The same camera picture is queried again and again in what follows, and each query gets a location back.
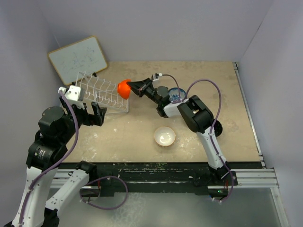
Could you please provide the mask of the orange plastic bowl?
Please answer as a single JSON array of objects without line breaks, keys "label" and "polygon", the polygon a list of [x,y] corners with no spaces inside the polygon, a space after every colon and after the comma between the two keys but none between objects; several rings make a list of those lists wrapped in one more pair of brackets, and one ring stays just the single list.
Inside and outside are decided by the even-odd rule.
[{"label": "orange plastic bowl", "polygon": [[117,86],[117,92],[118,94],[124,99],[128,100],[131,92],[130,86],[127,84],[128,82],[131,82],[130,79],[125,79]]}]

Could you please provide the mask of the white wire dish rack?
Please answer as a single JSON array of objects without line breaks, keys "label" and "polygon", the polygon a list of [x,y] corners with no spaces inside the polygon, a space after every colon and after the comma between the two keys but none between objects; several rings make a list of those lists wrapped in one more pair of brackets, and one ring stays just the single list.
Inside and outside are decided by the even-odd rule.
[{"label": "white wire dish rack", "polygon": [[100,107],[107,108],[107,114],[129,112],[129,101],[118,93],[118,84],[99,78],[96,73],[79,72],[75,85],[84,91],[87,104],[96,102]]}]

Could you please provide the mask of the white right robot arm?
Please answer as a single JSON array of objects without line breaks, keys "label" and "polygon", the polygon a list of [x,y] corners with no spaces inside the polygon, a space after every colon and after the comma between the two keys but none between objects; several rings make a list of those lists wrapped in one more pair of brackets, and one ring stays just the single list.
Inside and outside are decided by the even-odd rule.
[{"label": "white right robot arm", "polygon": [[157,112],[161,117],[181,116],[183,118],[187,127],[196,133],[202,143],[211,172],[210,178],[214,184],[223,184],[227,180],[227,175],[230,175],[231,180],[234,180],[228,162],[216,139],[216,136],[223,131],[221,124],[217,121],[222,103],[220,91],[218,91],[219,107],[216,116],[214,116],[196,95],[173,104],[169,100],[168,88],[164,86],[155,88],[151,79],[127,82],[127,85],[137,96],[147,96],[156,103]]}]

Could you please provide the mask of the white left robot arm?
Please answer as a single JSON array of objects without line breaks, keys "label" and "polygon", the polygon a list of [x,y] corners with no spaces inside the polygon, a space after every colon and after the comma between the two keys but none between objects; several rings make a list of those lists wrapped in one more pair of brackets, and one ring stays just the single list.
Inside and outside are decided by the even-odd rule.
[{"label": "white left robot arm", "polygon": [[79,131],[81,125],[101,126],[107,108],[91,104],[93,114],[86,109],[72,105],[78,121],[74,125],[68,106],[53,106],[44,110],[39,120],[39,131],[35,141],[29,147],[27,156],[27,179],[21,204],[15,218],[6,224],[8,227],[56,227],[59,225],[62,211],[84,185],[96,183],[97,166],[85,161],[79,162],[69,180],[49,197],[49,191],[58,171],[58,167],[43,176],[40,174],[57,163],[68,153],[66,147],[72,136]]}]

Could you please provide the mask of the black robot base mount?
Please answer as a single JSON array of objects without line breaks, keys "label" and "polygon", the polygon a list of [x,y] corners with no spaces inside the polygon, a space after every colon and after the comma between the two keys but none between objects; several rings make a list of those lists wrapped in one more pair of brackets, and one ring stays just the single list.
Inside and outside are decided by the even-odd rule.
[{"label": "black robot base mount", "polygon": [[225,197],[231,186],[238,185],[230,168],[211,170],[206,162],[98,162],[93,179],[84,186],[85,195],[111,197],[118,192],[193,193]]}]

